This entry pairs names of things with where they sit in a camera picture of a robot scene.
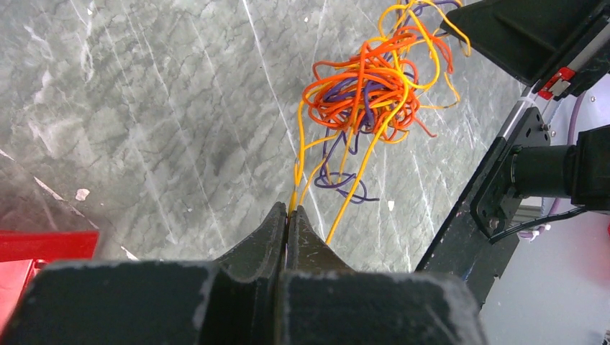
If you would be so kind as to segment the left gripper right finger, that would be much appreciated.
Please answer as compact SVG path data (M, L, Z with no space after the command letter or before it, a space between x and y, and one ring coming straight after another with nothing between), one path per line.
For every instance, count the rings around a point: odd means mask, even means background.
M303 206L291 212L286 242L286 277L336 277L355 273L315 232Z

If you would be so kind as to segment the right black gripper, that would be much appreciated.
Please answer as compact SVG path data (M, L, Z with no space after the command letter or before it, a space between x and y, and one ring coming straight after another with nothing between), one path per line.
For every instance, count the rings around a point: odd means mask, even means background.
M446 14L441 28L529 87L541 87L609 24L608 1L477 1ZM471 210L489 239L609 213L609 126L550 145L537 108L525 111L514 142L500 154ZM512 225L522 200L564 198L573 209Z

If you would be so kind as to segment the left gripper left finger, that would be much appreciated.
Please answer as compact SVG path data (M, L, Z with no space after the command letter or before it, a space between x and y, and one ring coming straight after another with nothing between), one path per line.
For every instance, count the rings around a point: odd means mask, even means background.
M286 204L273 204L258 228L215 260L219 270L214 284L274 286L281 268L287 220Z

